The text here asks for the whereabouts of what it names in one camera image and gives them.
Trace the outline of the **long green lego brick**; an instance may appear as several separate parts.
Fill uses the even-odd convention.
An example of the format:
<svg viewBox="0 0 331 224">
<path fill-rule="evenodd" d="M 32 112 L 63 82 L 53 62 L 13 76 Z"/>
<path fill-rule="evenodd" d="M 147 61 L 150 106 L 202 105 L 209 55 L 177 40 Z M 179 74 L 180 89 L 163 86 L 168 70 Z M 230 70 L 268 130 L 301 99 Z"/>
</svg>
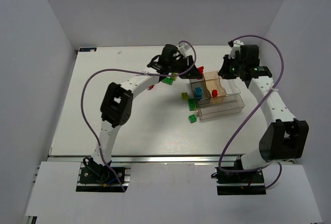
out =
<svg viewBox="0 0 331 224">
<path fill-rule="evenodd" d="M 171 79 L 171 78 L 163 78 L 161 82 L 162 82 L 162 83 L 165 83 L 165 84 L 167 84 L 167 85 L 172 85 L 173 82 L 174 82 L 174 80 Z"/>
</svg>

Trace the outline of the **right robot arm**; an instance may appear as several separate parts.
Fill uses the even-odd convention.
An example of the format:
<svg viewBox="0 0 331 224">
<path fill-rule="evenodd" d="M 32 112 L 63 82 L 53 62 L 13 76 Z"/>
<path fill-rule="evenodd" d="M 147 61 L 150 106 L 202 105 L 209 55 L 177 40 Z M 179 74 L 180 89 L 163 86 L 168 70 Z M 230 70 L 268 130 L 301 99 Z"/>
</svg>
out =
<svg viewBox="0 0 331 224">
<path fill-rule="evenodd" d="M 262 110 L 267 129 L 258 148 L 236 158 L 229 172 L 246 173 L 274 162 L 299 159 L 306 144 L 309 126 L 298 120 L 286 107 L 276 89 L 272 73 L 260 66 L 259 47 L 232 42 L 231 52 L 224 56 L 218 75 L 225 80 L 240 78 L 256 98 L 255 110 Z"/>
</svg>

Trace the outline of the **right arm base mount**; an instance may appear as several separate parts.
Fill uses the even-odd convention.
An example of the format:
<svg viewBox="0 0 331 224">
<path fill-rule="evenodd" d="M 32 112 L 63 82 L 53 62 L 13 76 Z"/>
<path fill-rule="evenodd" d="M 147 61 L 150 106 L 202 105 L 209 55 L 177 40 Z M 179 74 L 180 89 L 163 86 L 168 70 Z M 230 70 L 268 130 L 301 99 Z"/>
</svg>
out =
<svg viewBox="0 0 331 224">
<path fill-rule="evenodd" d="M 219 168 L 211 174 L 216 180 L 217 195 L 219 196 L 254 196 L 266 195 L 262 171 L 245 173 L 228 173 Z"/>
</svg>

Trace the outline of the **green square lego bottom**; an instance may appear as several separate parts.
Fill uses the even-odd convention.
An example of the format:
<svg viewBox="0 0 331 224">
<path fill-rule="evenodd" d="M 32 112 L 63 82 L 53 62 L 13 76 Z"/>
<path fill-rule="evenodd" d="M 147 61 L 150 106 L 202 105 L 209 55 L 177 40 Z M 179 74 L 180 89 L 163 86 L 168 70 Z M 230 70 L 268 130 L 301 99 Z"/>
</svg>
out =
<svg viewBox="0 0 331 224">
<path fill-rule="evenodd" d="M 193 114 L 193 115 L 189 115 L 189 116 L 188 116 L 188 120 L 189 120 L 189 122 L 192 124 L 192 123 L 195 123 L 195 122 L 197 121 L 197 117 L 196 117 L 195 114 Z"/>
</svg>

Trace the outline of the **lime sloped lego brick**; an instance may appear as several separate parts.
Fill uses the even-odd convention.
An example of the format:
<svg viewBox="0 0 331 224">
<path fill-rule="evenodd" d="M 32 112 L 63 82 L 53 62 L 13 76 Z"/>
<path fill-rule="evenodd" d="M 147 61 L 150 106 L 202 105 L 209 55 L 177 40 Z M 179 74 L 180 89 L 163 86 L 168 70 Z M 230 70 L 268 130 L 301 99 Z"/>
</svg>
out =
<svg viewBox="0 0 331 224">
<path fill-rule="evenodd" d="M 170 79 L 175 81 L 177 79 L 177 73 L 172 73 L 171 76 L 170 76 Z"/>
</svg>

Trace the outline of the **small red square lego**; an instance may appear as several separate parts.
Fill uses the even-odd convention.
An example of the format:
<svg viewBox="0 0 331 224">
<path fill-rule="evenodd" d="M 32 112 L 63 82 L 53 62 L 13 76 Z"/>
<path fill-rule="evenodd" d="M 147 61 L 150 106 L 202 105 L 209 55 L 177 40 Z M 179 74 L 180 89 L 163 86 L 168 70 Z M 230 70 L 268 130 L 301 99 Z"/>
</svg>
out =
<svg viewBox="0 0 331 224">
<path fill-rule="evenodd" d="M 201 66 L 201 67 L 198 67 L 198 71 L 199 71 L 201 74 L 203 74 L 203 71 L 204 71 L 204 67 L 203 67 L 203 66 Z"/>
</svg>

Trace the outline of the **long teal lego brick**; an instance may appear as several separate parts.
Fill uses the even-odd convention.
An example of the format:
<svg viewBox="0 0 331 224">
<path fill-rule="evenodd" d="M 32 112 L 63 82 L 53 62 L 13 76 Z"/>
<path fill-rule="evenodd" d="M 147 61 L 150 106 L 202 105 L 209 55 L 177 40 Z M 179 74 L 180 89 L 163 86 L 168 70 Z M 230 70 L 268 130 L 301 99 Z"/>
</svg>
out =
<svg viewBox="0 0 331 224">
<path fill-rule="evenodd" d="M 195 98 L 196 98 L 197 100 L 201 100 L 201 99 L 203 98 L 203 93 L 202 93 L 202 95 L 197 95 L 197 94 L 195 93 Z"/>
</svg>

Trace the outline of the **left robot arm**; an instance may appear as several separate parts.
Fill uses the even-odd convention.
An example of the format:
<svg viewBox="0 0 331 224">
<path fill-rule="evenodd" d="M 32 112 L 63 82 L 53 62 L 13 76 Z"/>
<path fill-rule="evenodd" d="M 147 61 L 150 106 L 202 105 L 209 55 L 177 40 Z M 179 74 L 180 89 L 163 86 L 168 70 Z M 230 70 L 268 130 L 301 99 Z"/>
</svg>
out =
<svg viewBox="0 0 331 224">
<path fill-rule="evenodd" d="M 132 72 L 134 77 L 121 83 L 110 83 L 101 103 L 101 129 L 95 151 L 88 158 L 89 166 L 106 167 L 111 164 L 112 150 L 120 128 L 131 116 L 132 103 L 140 93 L 175 74 L 182 79 L 200 79 L 195 63 L 197 55 L 187 55 L 189 44 L 166 44 L 144 70 Z"/>
</svg>

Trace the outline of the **red arched lego brick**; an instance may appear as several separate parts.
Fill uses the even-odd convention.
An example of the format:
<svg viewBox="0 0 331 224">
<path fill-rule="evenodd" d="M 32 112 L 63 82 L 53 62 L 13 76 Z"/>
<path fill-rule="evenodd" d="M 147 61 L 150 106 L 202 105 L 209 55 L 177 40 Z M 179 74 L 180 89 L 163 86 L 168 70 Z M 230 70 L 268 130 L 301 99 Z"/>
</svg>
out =
<svg viewBox="0 0 331 224">
<path fill-rule="evenodd" d="M 212 90 L 212 97 L 215 98 L 218 96 L 218 91 L 216 89 Z"/>
</svg>

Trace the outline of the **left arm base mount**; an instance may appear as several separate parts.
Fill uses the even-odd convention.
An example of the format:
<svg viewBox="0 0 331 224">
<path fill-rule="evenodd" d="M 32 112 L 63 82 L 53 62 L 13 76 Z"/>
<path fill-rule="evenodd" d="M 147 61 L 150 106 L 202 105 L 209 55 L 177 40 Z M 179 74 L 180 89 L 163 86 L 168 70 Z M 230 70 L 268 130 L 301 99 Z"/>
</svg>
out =
<svg viewBox="0 0 331 224">
<path fill-rule="evenodd" d="M 112 169 L 96 163 L 91 157 L 83 158 L 76 192 L 124 193 L 129 185 L 129 168 Z"/>
</svg>

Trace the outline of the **small teal square lego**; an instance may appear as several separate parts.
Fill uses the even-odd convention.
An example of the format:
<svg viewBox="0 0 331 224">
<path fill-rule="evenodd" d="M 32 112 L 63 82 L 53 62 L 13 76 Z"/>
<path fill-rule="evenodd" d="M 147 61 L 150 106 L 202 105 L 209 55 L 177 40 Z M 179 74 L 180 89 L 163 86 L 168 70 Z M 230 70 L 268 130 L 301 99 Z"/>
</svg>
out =
<svg viewBox="0 0 331 224">
<path fill-rule="evenodd" d="M 203 93 L 202 88 L 201 88 L 201 87 L 196 87 L 196 88 L 195 88 L 195 93 L 196 93 L 197 95 L 202 95 L 202 93 Z"/>
</svg>

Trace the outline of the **long green lego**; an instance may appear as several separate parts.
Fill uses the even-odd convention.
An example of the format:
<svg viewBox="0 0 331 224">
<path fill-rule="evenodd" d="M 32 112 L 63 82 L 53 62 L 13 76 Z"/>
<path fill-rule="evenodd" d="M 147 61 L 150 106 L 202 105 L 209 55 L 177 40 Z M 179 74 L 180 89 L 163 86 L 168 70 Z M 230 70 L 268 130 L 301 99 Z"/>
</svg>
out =
<svg viewBox="0 0 331 224">
<path fill-rule="evenodd" d="M 188 99 L 188 107 L 190 111 L 196 110 L 196 104 L 194 99 Z"/>
</svg>

